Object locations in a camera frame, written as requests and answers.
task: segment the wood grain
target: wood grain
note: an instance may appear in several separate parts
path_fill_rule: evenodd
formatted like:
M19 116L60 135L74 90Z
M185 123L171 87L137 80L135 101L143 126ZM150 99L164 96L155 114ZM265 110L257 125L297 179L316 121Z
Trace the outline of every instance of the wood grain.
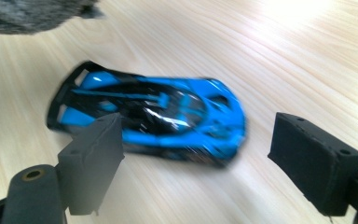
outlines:
M100 215L69 223L330 223L267 155L276 112L358 149L358 0L98 6L98 20L0 35L0 199L20 170L57 163L71 139L46 128L49 100L69 71L93 60L147 76L221 79L245 107L248 138L225 170L128 154Z

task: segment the wooden table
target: wooden table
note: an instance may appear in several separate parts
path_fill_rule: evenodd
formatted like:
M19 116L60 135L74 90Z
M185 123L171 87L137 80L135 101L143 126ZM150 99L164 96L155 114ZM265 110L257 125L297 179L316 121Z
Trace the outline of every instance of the wooden table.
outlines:
M20 170L57 163L71 138L45 126L49 101L68 72L93 60L147 76L218 78L240 98L248 137L224 170L127 154L100 215L69 223L330 223L267 155L276 112L358 149L358 1L98 6L98 20L0 35L0 199Z

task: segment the toy car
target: toy car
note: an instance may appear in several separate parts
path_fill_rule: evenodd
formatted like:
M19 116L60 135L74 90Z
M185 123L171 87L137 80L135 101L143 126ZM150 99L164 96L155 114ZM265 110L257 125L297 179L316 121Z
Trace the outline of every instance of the toy car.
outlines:
M245 136L238 99L213 78L145 77L85 62L62 83L47 125L81 132L109 113L122 117L128 152L227 164Z

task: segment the blue toy car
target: blue toy car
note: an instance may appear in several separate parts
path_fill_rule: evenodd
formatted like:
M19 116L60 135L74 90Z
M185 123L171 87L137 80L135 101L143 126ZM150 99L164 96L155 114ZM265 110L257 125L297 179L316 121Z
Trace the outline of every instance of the blue toy car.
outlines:
M47 125L77 134L109 113L122 117L127 151L174 160L225 165L245 136L241 105L219 80L144 77L93 62L62 83Z

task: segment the gray fabric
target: gray fabric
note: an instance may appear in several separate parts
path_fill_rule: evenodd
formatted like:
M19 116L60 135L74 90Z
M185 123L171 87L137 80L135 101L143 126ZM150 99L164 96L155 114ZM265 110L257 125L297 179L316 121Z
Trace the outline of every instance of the gray fabric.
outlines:
M34 34L74 17L92 17L98 0L0 0L0 34Z

